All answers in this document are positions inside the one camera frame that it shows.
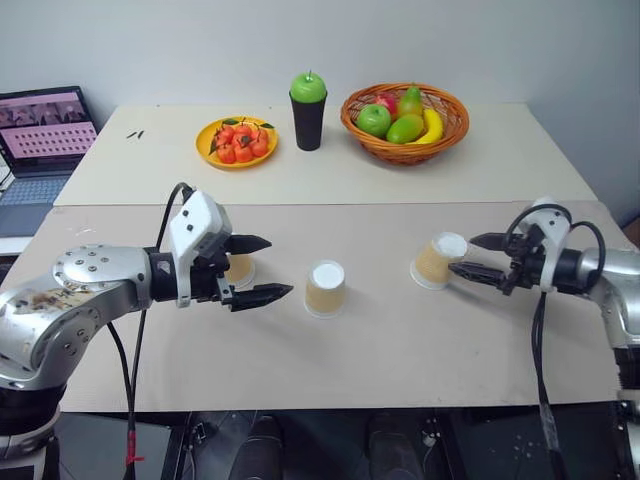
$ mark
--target orange plate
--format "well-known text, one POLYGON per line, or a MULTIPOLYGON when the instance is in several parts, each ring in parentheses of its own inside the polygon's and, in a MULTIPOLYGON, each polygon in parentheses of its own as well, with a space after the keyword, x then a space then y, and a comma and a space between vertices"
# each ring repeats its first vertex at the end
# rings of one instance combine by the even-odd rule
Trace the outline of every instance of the orange plate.
POLYGON ((258 125, 269 125, 264 120, 261 120, 255 117, 237 116, 237 117, 226 117, 226 118, 221 118, 220 120, 216 120, 215 122, 210 123, 209 125, 204 127, 196 137, 196 149, 198 150, 198 153, 200 154, 200 156, 204 158, 208 163, 213 165, 214 167, 223 168, 225 170, 237 170, 241 168, 250 168, 255 165, 258 165, 259 163, 264 162, 267 158, 269 158, 269 155, 273 153, 273 151, 276 148, 276 145, 278 144, 278 132, 276 132, 276 129, 271 127, 271 125, 269 125, 269 127, 271 128, 264 127, 264 130, 269 135, 269 142, 267 143, 267 153, 262 157, 256 157, 247 163, 238 163, 238 162, 222 163, 218 158, 218 155, 216 154, 216 152, 209 154, 209 152, 211 151, 211 142, 213 141, 213 137, 216 134, 216 132, 222 127, 223 123, 231 123, 234 121, 236 122, 236 124, 232 126, 237 126, 240 123, 245 123, 249 125, 252 129, 257 128, 258 125))

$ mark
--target wicker basket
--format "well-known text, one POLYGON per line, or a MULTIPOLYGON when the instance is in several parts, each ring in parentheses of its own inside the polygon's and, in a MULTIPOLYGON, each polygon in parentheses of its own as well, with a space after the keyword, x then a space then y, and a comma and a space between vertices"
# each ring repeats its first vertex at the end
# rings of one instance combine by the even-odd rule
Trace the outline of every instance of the wicker basket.
POLYGON ((462 140, 469 130, 469 114, 457 98, 444 90, 421 83, 383 83, 359 90, 342 105, 340 119, 366 151, 395 165, 417 165, 433 158, 462 140), (356 126, 360 110, 373 103, 377 94, 388 92, 399 100, 413 85, 422 92, 424 107, 435 109, 442 117, 444 135, 440 140, 426 145, 397 145, 369 135, 356 126))

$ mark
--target white wall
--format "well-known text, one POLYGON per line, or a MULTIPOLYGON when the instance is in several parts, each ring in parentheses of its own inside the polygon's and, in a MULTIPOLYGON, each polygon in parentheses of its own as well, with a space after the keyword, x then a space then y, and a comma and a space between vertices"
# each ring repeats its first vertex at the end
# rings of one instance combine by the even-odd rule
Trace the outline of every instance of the white wall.
POLYGON ((411 80, 527 101, 624 221, 640 209, 639 23, 637 0, 4 0, 0 91, 79 84, 104 121, 123 103, 286 103, 313 68, 335 104, 411 80))

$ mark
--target laptop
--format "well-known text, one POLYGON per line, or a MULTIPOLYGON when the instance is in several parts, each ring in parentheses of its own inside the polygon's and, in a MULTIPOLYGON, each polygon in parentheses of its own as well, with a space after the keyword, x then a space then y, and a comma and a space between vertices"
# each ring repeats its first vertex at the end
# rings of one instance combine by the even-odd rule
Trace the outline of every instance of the laptop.
POLYGON ((80 87, 0 94, 0 155, 15 177, 0 197, 0 237, 36 233, 97 134, 80 87))

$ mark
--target black cup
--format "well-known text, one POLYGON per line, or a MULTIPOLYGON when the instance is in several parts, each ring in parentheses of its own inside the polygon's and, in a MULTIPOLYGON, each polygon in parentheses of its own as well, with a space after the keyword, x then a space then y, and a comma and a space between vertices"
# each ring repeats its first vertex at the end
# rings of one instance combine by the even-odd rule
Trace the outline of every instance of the black cup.
POLYGON ((301 150, 311 151, 320 147, 322 139, 322 117, 324 115, 325 95, 316 103, 300 103, 293 99, 291 93, 291 106, 293 107, 293 123, 296 126, 296 142, 301 150))

